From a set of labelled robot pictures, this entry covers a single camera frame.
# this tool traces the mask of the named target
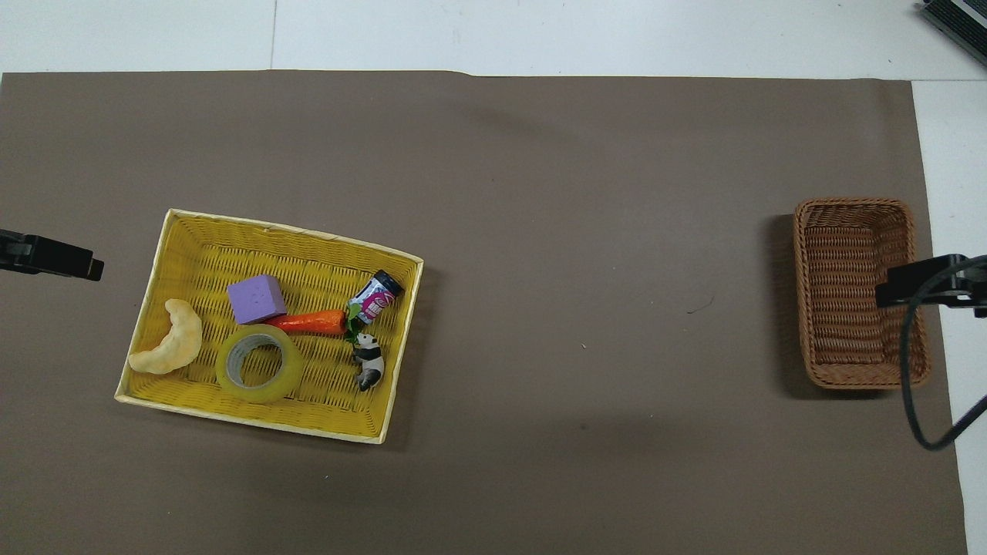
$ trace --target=tape roll inner core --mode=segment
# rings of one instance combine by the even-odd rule
[[[245,385],[243,380],[243,366],[244,361],[247,359],[247,355],[251,353],[254,349],[258,347],[263,347],[265,345],[274,345],[277,350],[281,353],[281,366],[277,369],[268,381],[262,383],[261,385]],[[237,387],[242,387],[244,389],[261,389],[262,387],[268,385],[281,374],[284,370],[286,354],[284,349],[281,348],[281,343],[277,341],[273,336],[268,334],[255,334],[247,336],[236,343],[232,349],[230,349],[230,356],[226,358],[226,377],[230,378]]]

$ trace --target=orange carrot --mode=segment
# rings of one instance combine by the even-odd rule
[[[265,321],[265,324],[285,332],[341,336],[346,333],[346,314],[342,310],[323,310],[308,314],[275,316]]]

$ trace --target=small can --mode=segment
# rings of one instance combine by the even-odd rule
[[[363,325],[369,326],[403,292],[405,290],[393,277],[378,270],[367,285],[346,304],[349,307],[348,313],[352,315],[351,318],[355,317]]]

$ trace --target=panda head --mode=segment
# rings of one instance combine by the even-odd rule
[[[377,345],[377,339],[370,334],[357,334],[356,343],[360,345],[362,349],[373,349],[375,347],[380,347]]]

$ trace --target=basket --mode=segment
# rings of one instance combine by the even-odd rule
[[[273,428],[310,436],[381,443],[387,434],[401,360],[418,295],[422,260],[379,245],[255,220],[169,210],[158,243],[147,293],[137,317],[129,353],[153,349],[171,323],[164,303],[188,301],[202,319],[202,349],[188,366],[164,375],[123,367],[117,401],[192,416]],[[384,270],[405,294],[367,329],[381,346],[384,377],[360,392],[359,368],[340,338],[292,335],[305,358],[301,383],[287,397],[252,404],[222,391],[216,383],[216,354],[238,328],[226,286],[258,274],[278,279],[289,314],[343,308],[377,270]],[[273,374],[277,352],[255,351],[260,363],[244,371],[245,382],[263,382],[248,371]]]
[[[798,206],[795,250],[798,330],[809,377],[828,389],[901,386],[898,342],[904,306],[877,308],[887,269],[914,261],[908,207],[890,198],[816,198]],[[929,376],[925,325],[912,327],[913,384]]]

